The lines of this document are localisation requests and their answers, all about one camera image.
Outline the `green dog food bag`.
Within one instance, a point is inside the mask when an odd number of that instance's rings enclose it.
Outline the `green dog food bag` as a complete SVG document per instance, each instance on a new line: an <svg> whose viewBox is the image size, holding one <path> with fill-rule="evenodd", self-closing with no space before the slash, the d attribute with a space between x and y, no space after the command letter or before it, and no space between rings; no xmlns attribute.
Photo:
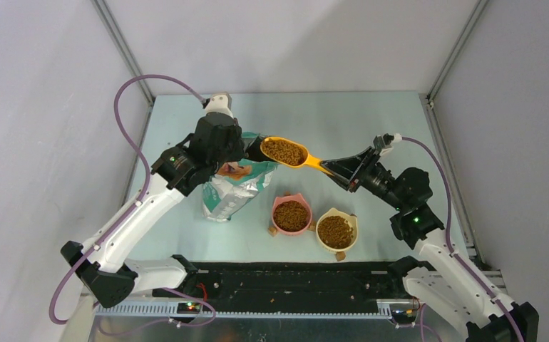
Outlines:
<svg viewBox="0 0 549 342"><path fill-rule="evenodd" d="M228 222L272 180L277 163L247 160L224 164L202 185L202 214L214 222Z"/></svg>

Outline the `orange plastic food scoop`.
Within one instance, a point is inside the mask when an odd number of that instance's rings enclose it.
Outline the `orange plastic food scoop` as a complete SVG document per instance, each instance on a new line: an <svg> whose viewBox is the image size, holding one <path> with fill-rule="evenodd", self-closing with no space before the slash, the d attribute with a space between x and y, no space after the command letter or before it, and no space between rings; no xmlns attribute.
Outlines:
<svg viewBox="0 0 549 342"><path fill-rule="evenodd" d="M305 146L287 138L267 137L260 143L260 150L266 157L279 164L294 169L310 167L326 175L332 175L322 166L322 160L312 156Z"/></svg>

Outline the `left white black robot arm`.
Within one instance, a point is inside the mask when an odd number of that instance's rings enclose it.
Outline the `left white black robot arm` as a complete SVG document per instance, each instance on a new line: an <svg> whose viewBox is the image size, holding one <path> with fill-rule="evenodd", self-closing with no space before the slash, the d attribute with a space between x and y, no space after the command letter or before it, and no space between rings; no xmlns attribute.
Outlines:
<svg viewBox="0 0 549 342"><path fill-rule="evenodd" d="M153 289L170 288L184 297L194 294L197 277L183 256L138 261L128 255L166 212L209 181L226 162L237 162L244 155L237 120L225 113L209 112L199 119L193 133L155 161L137 197L94 237L82 244L66 242L62 256L104 308Z"/></svg>

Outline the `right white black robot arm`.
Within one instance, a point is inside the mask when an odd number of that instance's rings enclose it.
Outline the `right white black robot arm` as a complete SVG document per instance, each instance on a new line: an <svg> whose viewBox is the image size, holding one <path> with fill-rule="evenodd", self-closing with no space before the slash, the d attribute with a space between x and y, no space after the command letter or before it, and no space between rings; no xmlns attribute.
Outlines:
<svg viewBox="0 0 549 342"><path fill-rule="evenodd" d="M320 165L346 191L362 187L397 211L390 219L393 233L419 258L406 256L391 265L389 293L418 298L466 341L537 341L535 308L528 302L517 304L493 284L455 247L448 229L428 206L429 174L409 167L394 177L379 158L379 151L370 147Z"/></svg>

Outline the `yellow cat-ear pet bowl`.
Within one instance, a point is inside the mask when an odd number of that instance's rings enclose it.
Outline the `yellow cat-ear pet bowl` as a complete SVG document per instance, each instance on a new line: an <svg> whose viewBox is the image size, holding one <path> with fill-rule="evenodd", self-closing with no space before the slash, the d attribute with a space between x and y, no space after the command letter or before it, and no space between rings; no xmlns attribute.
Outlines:
<svg viewBox="0 0 549 342"><path fill-rule="evenodd" d="M358 239L358 218L336 208L325 212L315 225L317 241L336 261L344 261Z"/></svg>

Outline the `pink cat-ear pet bowl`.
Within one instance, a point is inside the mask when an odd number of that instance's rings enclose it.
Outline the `pink cat-ear pet bowl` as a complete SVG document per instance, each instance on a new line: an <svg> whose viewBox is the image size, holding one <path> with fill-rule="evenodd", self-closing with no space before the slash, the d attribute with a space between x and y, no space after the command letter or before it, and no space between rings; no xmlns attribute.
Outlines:
<svg viewBox="0 0 549 342"><path fill-rule="evenodd" d="M275 197L270 219L268 232L273 237L278 234L298 236L316 228L312 208L300 193L286 192Z"/></svg>

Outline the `kibble in yellow bowl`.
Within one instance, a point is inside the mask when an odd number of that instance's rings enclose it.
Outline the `kibble in yellow bowl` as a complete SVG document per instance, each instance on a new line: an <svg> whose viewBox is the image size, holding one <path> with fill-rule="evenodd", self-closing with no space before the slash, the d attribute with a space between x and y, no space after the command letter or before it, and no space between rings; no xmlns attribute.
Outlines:
<svg viewBox="0 0 549 342"><path fill-rule="evenodd" d="M317 225L317 234L328 247L345 249L352 243L353 228L345 218L329 216Z"/></svg>

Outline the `kibble in pink bowl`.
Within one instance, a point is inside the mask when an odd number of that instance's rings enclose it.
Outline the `kibble in pink bowl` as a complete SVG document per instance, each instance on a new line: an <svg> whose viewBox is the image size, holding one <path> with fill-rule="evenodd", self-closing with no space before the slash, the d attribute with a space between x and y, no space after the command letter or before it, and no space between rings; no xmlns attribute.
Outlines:
<svg viewBox="0 0 549 342"><path fill-rule="evenodd" d="M298 232L309 224L309 213L298 201L282 202L274 209L274 223L283 231Z"/></svg>

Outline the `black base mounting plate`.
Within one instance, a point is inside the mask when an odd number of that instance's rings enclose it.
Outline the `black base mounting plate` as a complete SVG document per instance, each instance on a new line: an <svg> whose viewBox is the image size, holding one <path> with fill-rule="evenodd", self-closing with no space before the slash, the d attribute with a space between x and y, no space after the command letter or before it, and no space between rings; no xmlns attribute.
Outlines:
<svg viewBox="0 0 549 342"><path fill-rule="evenodd" d="M416 304L388 261L193 265L176 289L219 314L376 314L388 299Z"/></svg>

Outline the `left corner aluminium post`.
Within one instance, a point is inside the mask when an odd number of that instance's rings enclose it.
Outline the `left corner aluminium post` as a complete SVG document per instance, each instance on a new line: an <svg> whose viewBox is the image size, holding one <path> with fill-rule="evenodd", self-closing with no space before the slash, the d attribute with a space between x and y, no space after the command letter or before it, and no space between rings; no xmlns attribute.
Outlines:
<svg viewBox="0 0 549 342"><path fill-rule="evenodd" d="M117 19L115 18L109 3L105 0L90 0L99 19L102 21L108 35L110 36L116 50L132 77L143 75L140 64L134 56L124 33L122 32Z"/></svg>

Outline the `corner aluminium post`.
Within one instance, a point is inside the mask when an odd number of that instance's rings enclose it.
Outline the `corner aluminium post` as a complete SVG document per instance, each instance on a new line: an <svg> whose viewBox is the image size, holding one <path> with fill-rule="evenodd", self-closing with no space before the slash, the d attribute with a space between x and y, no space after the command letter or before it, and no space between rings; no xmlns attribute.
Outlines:
<svg viewBox="0 0 549 342"><path fill-rule="evenodd" d="M122 32L117 19L115 18L109 3L105 0L90 0L99 19L102 21L108 35L110 36L116 50L132 77L143 75L140 64L134 56L124 33Z"/></svg>
<svg viewBox="0 0 549 342"><path fill-rule="evenodd" d="M477 0L477 2L475 3L458 37L453 43L450 52L443 62L440 71L436 75L434 82L427 93L426 98L428 99L429 103L435 102L437 95L440 93L452 68L459 60L461 53L463 52L479 21L481 20L482 15L484 15L486 9L488 8L489 3L489 0Z"/></svg>

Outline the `aluminium frame rail base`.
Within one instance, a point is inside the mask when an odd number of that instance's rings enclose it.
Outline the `aluminium frame rail base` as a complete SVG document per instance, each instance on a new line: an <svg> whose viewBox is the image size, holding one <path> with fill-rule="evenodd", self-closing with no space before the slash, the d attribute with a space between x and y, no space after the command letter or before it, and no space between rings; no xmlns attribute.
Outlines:
<svg viewBox="0 0 549 342"><path fill-rule="evenodd" d="M535 341L538 314L517 304L482 271L458 257L439 266L406 256L394 262L193 262L177 284L134 294L131 266L109 276L88 271L97 316L148 316L153 323L194 326L223 316L329 318L360 316L413 321L414 302L432 308L467 341Z"/></svg>

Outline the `right corner aluminium post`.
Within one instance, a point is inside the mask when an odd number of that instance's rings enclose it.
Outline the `right corner aluminium post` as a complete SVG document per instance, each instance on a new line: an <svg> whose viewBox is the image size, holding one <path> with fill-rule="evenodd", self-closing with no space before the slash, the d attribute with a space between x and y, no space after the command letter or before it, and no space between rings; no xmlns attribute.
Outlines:
<svg viewBox="0 0 549 342"><path fill-rule="evenodd" d="M436 75L434 82L427 93L426 98L428 99L429 103L435 102L437 95L440 93L452 68L459 60L461 53L463 52L479 21L481 20L482 15L484 15L486 9L488 8L489 3L489 0L477 0L477 2L475 3L458 37L453 43L450 52L443 62L440 71Z"/></svg>

